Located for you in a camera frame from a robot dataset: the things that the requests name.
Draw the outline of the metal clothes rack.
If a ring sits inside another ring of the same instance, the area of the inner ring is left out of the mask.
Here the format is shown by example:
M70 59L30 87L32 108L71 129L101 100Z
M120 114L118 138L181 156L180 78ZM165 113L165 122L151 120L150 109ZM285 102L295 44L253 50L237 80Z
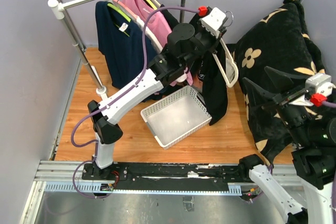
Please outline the metal clothes rack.
M70 36L70 39L72 40L72 45L79 52L82 64L85 66L90 77L92 78L93 82L96 85L97 95L102 98L106 98L108 94L107 88L102 84L101 80L99 79L99 75L94 66L92 66L89 63L88 59L86 58L85 55L86 47L83 44L79 36L79 33L77 32L70 16L67 13L67 10L72 7L80 6L82 4L90 3L92 1L96 0L73 0L66 3L62 3L61 0L48 0L47 4L48 7L53 12L54 16L56 17L56 19L61 21L61 23L64 25L66 31Z

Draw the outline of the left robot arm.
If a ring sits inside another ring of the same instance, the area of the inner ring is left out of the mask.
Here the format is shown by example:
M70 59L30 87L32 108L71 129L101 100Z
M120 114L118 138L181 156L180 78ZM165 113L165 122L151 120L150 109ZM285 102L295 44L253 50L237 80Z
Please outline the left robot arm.
M92 162L94 173L100 179L105 180L112 175L114 145L123 136L118 125L121 118L141 101L176 81L194 60L207 51L215 51L226 31L224 25L222 22L207 22L203 18L198 23L198 28L188 23L175 26L163 51L139 75L113 96L88 104L98 139Z

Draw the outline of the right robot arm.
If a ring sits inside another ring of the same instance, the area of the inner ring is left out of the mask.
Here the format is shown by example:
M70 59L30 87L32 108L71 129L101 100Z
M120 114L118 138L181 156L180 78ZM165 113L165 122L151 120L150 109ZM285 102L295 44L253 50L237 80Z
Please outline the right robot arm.
M299 149L292 162L300 177L307 206L297 203L273 178L270 169L257 155L240 159L238 177L254 182L274 204L285 223L335 223L335 117L314 120L307 106L335 108L328 101L332 94L331 77L325 73L300 76L272 67L265 72L276 92L269 92L248 78L243 82L257 98L252 104L276 111Z

